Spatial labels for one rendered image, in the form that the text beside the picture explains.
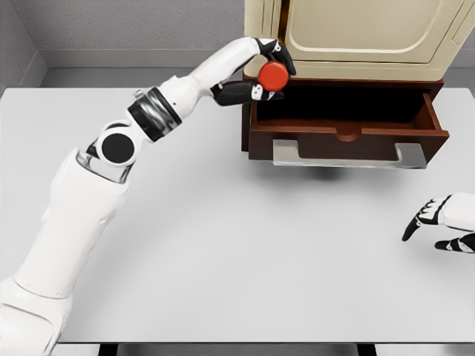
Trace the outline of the white striped robot right hand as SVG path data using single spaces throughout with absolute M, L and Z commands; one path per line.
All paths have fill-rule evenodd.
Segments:
M 467 232 L 462 237 L 438 241 L 434 248 L 475 254 L 475 194 L 458 192 L 431 199 L 409 222 L 402 235 L 402 241 L 408 241 L 423 225 L 444 225 Z

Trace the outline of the cream cabinet with brown base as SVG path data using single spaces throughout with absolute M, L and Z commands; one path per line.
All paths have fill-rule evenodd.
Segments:
M 286 88 L 420 90 L 433 104 L 474 27 L 475 0 L 245 0 L 244 33 L 279 39 L 293 58 Z

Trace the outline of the white striped robot left hand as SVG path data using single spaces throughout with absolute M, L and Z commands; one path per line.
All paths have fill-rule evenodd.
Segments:
M 214 53 L 193 70 L 191 76 L 197 81 L 200 93 L 212 97 L 220 106 L 284 98 L 282 91 L 268 91 L 257 82 L 229 80 L 258 55 L 269 61 L 280 62 L 290 76 L 296 74 L 289 51 L 277 39 L 245 36 L 235 39 Z

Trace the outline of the red round switch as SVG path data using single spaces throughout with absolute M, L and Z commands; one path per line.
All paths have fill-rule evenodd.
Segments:
M 258 81 L 267 91 L 280 91 L 289 80 L 286 66 L 278 61 L 267 62 L 259 71 Z

